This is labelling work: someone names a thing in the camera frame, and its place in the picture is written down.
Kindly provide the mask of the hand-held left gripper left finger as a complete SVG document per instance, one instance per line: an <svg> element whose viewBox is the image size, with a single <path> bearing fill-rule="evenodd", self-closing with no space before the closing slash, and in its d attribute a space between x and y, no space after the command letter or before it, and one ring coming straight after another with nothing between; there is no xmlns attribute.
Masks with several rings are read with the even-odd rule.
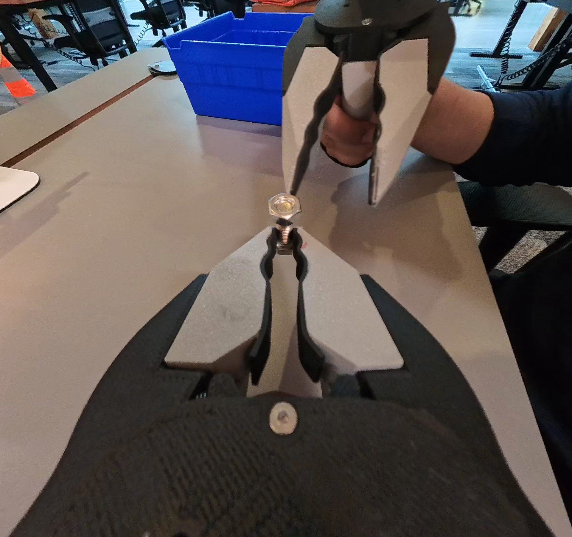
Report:
<svg viewBox="0 0 572 537"><path fill-rule="evenodd" d="M164 358L168 369L260 382L271 350L274 229L264 228L214 266Z"/></svg>

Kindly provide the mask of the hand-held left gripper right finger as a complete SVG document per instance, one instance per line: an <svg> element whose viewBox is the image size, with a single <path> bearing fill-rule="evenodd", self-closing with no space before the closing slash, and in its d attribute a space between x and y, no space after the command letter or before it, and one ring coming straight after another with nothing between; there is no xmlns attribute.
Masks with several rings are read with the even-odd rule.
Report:
<svg viewBox="0 0 572 537"><path fill-rule="evenodd" d="M297 277L295 396L322 396L340 376L404 368L361 274L302 228L292 232Z"/></svg>

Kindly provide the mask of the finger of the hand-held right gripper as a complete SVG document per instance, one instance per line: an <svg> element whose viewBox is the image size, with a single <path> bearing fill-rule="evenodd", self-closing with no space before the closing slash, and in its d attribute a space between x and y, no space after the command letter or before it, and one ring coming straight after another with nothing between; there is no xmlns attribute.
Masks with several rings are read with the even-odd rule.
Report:
<svg viewBox="0 0 572 537"><path fill-rule="evenodd" d="M319 126L341 90L342 64L325 47L305 48L282 98L282 172L287 194L299 191Z"/></svg>
<svg viewBox="0 0 572 537"><path fill-rule="evenodd" d="M428 39L404 40L379 58L383 94L380 133L369 169L368 203L377 206L393 184L431 100Z"/></svg>

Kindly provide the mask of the blue plastic bin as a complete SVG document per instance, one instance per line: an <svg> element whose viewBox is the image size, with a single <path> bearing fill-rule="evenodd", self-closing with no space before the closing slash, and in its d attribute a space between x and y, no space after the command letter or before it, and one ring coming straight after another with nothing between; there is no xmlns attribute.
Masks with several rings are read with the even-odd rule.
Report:
<svg viewBox="0 0 572 537"><path fill-rule="evenodd" d="M195 114L281 126L282 59L309 16L225 12L163 38Z"/></svg>

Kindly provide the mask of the large silver hex nut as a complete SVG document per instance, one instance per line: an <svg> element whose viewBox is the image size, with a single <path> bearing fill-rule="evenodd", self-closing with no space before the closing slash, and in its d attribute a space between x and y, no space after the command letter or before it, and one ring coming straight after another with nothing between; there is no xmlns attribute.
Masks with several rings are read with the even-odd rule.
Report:
<svg viewBox="0 0 572 537"><path fill-rule="evenodd" d="M291 221L301 213L300 200L289 193L279 193L268 200L269 214L275 221Z"/></svg>

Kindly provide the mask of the person's right forearm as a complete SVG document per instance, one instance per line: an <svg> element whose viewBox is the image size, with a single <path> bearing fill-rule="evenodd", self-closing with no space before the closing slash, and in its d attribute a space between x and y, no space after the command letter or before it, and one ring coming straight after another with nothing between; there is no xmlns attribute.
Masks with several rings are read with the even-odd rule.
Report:
<svg viewBox="0 0 572 537"><path fill-rule="evenodd" d="M441 79L412 147L487 186L571 187L571 84L484 93Z"/></svg>

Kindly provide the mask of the person's right hand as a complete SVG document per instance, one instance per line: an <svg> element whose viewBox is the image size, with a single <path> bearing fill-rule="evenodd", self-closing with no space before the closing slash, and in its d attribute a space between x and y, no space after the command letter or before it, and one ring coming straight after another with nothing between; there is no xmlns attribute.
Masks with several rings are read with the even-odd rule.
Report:
<svg viewBox="0 0 572 537"><path fill-rule="evenodd" d="M343 167L359 168L373 155L379 119L372 112L366 119L347 114L338 95L325 116L320 146L325 154Z"/></svg>

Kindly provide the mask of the wooden board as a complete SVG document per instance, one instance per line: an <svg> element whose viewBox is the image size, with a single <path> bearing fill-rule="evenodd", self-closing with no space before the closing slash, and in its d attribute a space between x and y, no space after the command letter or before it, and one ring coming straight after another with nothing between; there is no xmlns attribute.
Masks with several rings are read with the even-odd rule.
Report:
<svg viewBox="0 0 572 537"><path fill-rule="evenodd" d="M528 44L528 49L533 52L542 52L567 15L568 12L565 10L550 8Z"/></svg>

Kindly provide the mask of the white document stand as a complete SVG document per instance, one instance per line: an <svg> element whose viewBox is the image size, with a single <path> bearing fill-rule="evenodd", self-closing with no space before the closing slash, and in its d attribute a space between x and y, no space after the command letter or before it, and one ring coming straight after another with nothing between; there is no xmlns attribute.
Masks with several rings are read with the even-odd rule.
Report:
<svg viewBox="0 0 572 537"><path fill-rule="evenodd" d="M1 212L30 194L40 181L35 172L1 166Z"/></svg>

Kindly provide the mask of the orange traffic cone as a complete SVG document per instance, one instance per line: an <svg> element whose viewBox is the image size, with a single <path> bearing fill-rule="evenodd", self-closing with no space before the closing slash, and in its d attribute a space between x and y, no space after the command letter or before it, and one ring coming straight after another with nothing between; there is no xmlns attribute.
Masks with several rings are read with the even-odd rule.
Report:
<svg viewBox="0 0 572 537"><path fill-rule="evenodd" d="M31 102L37 92L1 52L1 80L18 105Z"/></svg>

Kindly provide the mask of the black frame office desk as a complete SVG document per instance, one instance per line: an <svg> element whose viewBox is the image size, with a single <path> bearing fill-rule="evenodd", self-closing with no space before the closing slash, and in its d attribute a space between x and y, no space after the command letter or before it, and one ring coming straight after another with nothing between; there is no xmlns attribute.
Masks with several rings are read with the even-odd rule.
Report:
<svg viewBox="0 0 572 537"><path fill-rule="evenodd" d="M515 72L509 72L512 59L521 60L522 55L510 52L514 29L529 4L544 4L568 12L546 47L531 64ZM471 52L477 59L500 60L501 69L496 81L492 81L481 66L477 70L492 90L554 90L549 81L554 73L571 66L571 0L517 0L509 20L494 49L490 52Z"/></svg>

